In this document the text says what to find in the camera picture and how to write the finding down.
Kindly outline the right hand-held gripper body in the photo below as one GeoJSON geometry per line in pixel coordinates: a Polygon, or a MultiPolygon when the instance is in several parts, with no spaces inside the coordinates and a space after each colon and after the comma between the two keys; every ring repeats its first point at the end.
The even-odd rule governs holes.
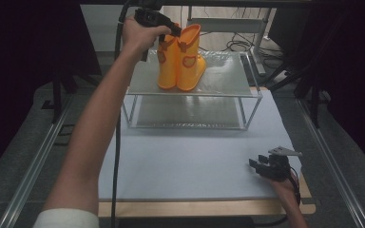
{"type": "Polygon", "coordinates": [[[259,162],[256,173],[272,181],[285,181],[291,177],[289,156],[301,157],[302,153],[286,147],[278,146],[268,151],[268,163],[259,162]]]}

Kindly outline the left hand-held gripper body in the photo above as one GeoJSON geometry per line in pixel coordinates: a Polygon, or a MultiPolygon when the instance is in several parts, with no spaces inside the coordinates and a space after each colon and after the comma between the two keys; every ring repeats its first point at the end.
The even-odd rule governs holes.
{"type": "Polygon", "coordinates": [[[160,13],[164,2],[165,0],[138,0],[139,8],[135,10],[135,20],[147,28],[166,26],[172,29],[173,22],[160,13]]]}

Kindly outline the yellow rubber boot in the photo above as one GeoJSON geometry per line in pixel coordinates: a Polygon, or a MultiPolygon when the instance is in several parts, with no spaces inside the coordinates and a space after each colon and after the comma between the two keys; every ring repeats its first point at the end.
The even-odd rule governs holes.
{"type": "Polygon", "coordinates": [[[206,62],[199,53],[201,26],[190,25],[182,30],[179,38],[181,72],[177,87],[189,91],[196,87],[206,70],[206,62]]]}
{"type": "Polygon", "coordinates": [[[158,86],[169,89],[176,85],[179,75],[178,62],[180,50],[179,39],[172,35],[166,35],[164,42],[159,42],[157,57],[159,62],[158,86]]]}

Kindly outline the metal two-tier shelf rack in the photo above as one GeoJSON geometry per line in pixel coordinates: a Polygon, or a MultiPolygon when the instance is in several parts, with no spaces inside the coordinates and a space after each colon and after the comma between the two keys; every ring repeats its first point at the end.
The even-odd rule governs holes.
{"type": "Polygon", "coordinates": [[[183,91],[157,85],[159,63],[151,50],[137,64],[126,93],[125,124],[137,128],[246,130],[262,95],[245,52],[204,51],[207,69],[197,85],[183,91]]]}

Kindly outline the person's left hand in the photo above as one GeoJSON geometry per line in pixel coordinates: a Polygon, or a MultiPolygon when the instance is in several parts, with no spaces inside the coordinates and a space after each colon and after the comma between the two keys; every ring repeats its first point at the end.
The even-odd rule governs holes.
{"type": "Polygon", "coordinates": [[[158,36],[170,33],[171,29],[167,26],[146,28],[140,25],[133,16],[128,16],[124,21],[121,55],[133,62],[138,62],[142,59],[143,54],[154,45],[158,36]]]}

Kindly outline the person's right hand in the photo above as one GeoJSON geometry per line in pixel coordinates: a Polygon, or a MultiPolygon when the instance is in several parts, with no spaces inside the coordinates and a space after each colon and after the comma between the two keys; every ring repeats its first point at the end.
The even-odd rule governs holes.
{"type": "Polygon", "coordinates": [[[298,206],[297,197],[295,195],[295,188],[289,180],[285,181],[267,180],[267,181],[274,189],[284,208],[298,206]]]}

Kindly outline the white metal stand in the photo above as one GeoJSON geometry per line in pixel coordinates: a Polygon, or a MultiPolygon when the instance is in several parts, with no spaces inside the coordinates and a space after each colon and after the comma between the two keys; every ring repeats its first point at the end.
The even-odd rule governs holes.
{"type": "Polygon", "coordinates": [[[260,44],[268,25],[271,9],[267,9],[261,19],[255,18],[215,18],[215,17],[193,17],[192,7],[188,7],[187,25],[200,24],[205,32],[236,32],[253,33],[255,40],[249,52],[253,57],[254,64],[259,76],[264,76],[262,60],[259,57],[260,44]]]}

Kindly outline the pale blue table mat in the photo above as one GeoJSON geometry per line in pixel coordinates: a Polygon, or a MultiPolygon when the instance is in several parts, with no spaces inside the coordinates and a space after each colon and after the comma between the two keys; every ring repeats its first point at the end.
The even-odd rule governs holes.
{"type": "Polygon", "coordinates": [[[249,165],[292,142],[270,91],[247,130],[137,128],[122,123],[119,201],[270,199],[276,194],[249,165]]]}

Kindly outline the black tripod stand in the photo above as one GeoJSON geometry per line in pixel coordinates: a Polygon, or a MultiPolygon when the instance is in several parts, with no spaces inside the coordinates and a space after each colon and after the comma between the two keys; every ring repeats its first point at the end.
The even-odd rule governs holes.
{"type": "Polygon", "coordinates": [[[299,80],[298,85],[294,89],[294,95],[298,99],[303,99],[309,91],[312,91],[311,109],[309,116],[314,126],[316,128],[319,128],[319,123],[317,119],[319,104],[319,79],[316,74],[317,65],[318,60],[312,59],[303,68],[299,69],[295,73],[291,73],[289,76],[286,76],[283,80],[276,84],[268,85],[267,88],[270,91],[275,91],[296,80],[299,80]]]}
{"type": "Polygon", "coordinates": [[[72,75],[57,73],[53,76],[53,119],[54,124],[59,120],[62,113],[62,89],[67,94],[74,94],[77,91],[77,85],[72,75]]]}

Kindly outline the white shirt sleeve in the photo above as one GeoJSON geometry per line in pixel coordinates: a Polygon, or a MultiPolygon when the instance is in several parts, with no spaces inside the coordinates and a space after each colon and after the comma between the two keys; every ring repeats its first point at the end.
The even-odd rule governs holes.
{"type": "Polygon", "coordinates": [[[32,228],[100,228],[97,215],[79,209],[58,208],[41,212],[32,228]]]}

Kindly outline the aluminium floor rail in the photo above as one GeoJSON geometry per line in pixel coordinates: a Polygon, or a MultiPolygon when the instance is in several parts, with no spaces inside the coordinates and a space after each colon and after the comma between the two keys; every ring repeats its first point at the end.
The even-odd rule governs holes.
{"type": "Polygon", "coordinates": [[[308,128],[317,142],[318,150],[321,153],[324,162],[336,184],[336,188],[339,194],[344,200],[344,203],[355,222],[357,228],[365,228],[365,212],[357,199],[355,192],[351,188],[350,184],[346,181],[342,171],[340,170],[334,155],[332,154],[331,148],[326,142],[321,130],[317,127],[311,118],[311,111],[308,108],[305,101],[296,100],[298,106],[301,109],[303,119],[305,120],[308,128]]]}
{"type": "Polygon", "coordinates": [[[55,142],[57,135],[67,117],[72,104],[73,95],[66,95],[63,102],[63,112],[55,123],[50,125],[48,133],[35,153],[27,171],[20,181],[15,193],[3,216],[0,219],[0,228],[13,228],[27,202],[29,194],[36,183],[41,170],[47,160],[48,154],[55,142]]]}

